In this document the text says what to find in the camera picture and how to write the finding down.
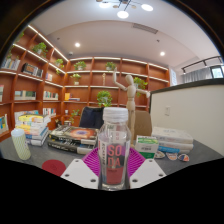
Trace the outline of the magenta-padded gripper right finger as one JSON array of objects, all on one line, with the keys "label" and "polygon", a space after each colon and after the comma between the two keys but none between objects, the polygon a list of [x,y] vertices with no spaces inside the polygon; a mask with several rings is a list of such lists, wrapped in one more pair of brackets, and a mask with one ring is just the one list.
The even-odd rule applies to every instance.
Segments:
[{"label": "magenta-padded gripper right finger", "polygon": [[154,159],[145,159],[138,151],[130,149],[128,179],[131,189],[143,187],[165,176],[166,174]]}]

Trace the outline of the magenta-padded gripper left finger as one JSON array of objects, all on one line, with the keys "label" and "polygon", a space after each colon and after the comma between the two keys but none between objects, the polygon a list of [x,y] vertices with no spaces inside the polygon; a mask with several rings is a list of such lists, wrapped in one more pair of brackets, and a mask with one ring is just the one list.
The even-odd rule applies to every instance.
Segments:
[{"label": "magenta-padded gripper left finger", "polygon": [[78,186],[97,189],[100,176],[98,149],[95,148],[82,159],[74,159],[61,177]]}]

